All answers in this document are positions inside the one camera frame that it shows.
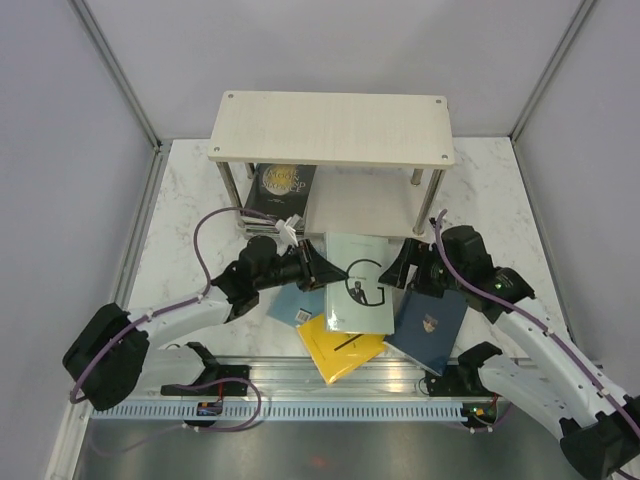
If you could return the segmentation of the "grey Great Gatsby book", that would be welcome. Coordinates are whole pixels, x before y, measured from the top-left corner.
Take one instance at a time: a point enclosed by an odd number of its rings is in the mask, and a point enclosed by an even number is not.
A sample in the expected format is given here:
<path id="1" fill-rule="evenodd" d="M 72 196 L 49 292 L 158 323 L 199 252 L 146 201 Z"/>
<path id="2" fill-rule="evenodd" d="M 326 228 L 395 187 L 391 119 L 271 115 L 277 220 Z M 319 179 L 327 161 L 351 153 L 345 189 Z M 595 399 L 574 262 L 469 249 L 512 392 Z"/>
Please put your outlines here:
<path id="1" fill-rule="evenodd" d="M 346 278 L 326 287 L 325 328 L 333 333 L 391 335 L 393 295 L 379 277 L 389 266 L 386 238 L 347 233 L 325 235 L 326 258 Z"/>

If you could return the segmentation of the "black Moon and Sixpence book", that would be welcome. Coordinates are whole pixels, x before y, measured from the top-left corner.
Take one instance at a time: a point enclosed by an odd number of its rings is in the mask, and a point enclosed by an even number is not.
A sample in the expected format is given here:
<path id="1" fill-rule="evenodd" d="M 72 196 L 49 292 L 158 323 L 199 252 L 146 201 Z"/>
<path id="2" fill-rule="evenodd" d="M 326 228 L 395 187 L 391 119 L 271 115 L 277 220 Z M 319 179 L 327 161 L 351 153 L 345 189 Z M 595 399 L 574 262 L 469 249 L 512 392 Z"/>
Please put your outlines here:
<path id="1" fill-rule="evenodd" d="M 258 223 L 266 219 L 304 218 L 316 167 L 314 165 L 258 164 L 243 214 Z"/>

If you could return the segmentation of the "green fantasy cover book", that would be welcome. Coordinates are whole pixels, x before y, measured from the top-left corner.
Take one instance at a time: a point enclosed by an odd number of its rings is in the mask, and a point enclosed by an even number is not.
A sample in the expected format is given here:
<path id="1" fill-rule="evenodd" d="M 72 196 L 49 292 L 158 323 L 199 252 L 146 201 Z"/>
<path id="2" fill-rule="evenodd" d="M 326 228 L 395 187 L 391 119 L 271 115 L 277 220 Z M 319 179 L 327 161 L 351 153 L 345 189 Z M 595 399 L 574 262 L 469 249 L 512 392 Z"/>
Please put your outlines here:
<path id="1" fill-rule="evenodd" d="M 305 235 L 305 231 L 304 230 L 296 230 L 296 236 L 298 238 L 301 238 Z M 247 236 L 257 236 L 257 235 L 265 235 L 265 236 L 269 236 L 269 237 L 279 237 L 279 232 L 276 230 L 258 230 L 258 229 L 246 229 L 244 230 L 244 234 Z"/>

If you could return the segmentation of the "purple Robinson Crusoe book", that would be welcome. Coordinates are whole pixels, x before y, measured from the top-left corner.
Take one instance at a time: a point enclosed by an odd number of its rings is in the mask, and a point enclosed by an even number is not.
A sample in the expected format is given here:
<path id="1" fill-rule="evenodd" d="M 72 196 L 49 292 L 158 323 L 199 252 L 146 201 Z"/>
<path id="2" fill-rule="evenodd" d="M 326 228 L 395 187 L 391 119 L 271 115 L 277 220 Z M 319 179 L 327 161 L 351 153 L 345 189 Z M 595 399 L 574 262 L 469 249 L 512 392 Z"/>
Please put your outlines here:
<path id="1" fill-rule="evenodd" d="M 278 233 L 278 229 L 274 225 L 246 224 L 245 229 L 247 232 L 256 233 L 256 234 L 277 234 Z"/>

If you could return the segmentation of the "teal sea cover book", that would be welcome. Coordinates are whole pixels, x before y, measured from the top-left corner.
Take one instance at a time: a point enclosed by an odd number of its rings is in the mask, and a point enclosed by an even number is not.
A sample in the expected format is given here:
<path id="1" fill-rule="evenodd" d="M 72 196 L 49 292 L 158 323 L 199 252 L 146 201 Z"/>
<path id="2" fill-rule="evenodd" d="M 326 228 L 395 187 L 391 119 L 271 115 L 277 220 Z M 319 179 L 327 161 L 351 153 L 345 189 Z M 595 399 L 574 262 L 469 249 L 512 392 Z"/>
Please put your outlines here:
<path id="1" fill-rule="evenodd" d="M 257 226 L 257 227 L 274 227 L 275 223 L 277 222 L 277 220 L 275 221 L 268 221 L 266 219 L 262 219 L 262 218 L 252 218 L 252 217 L 243 217 L 242 221 L 244 222 L 244 224 L 246 226 Z M 305 220 L 304 219 L 300 219 L 296 224 L 295 227 L 297 229 L 302 229 L 305 226 Z"/>

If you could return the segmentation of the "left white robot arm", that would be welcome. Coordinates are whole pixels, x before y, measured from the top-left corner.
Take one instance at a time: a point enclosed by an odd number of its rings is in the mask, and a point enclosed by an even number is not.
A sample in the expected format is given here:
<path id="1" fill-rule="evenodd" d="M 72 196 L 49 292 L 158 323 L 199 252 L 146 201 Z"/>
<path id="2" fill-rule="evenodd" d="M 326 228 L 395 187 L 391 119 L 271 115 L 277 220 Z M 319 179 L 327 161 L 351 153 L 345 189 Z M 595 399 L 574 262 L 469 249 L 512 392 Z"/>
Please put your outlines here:
<path id="1" fill-rule="evenodd" d="M 244 316 L 262 290 L 294 284 L 310 292 L 346 279 L 308 240 L 279 254 L 274 239 L 254 237 L 201 292 L 138 310 L 114 302 L 100 307 L 63 356 L 75 381 L 70 402 L 87 401 L 97 411 L 120 404 L 137 386 L 151 349 Z"/>

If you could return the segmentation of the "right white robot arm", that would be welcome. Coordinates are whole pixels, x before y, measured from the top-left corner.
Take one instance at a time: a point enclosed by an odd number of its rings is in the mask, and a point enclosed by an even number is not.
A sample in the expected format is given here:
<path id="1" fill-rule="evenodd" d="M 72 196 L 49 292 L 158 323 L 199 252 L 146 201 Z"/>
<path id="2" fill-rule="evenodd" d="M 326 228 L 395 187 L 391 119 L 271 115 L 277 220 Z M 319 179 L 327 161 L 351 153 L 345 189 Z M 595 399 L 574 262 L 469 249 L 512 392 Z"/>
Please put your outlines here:
<path id="1" fill-rule="evenodd" d="M 467 305 L 514 340 L 537 365 L 536 377 L 489 342 L 467 350 L 456 370 L 471 394 L 484 389 L 527 413 L 558 440 L 585 479 L 621 474 L 639 456 L 639 399 L 608 378 L 543 315 L 533 288 L 515 270 L 494 265 L 473 227 L 443 229 L 435 241 L 405 239 L 379 281 L 435 298 L 460 293 Z"/>

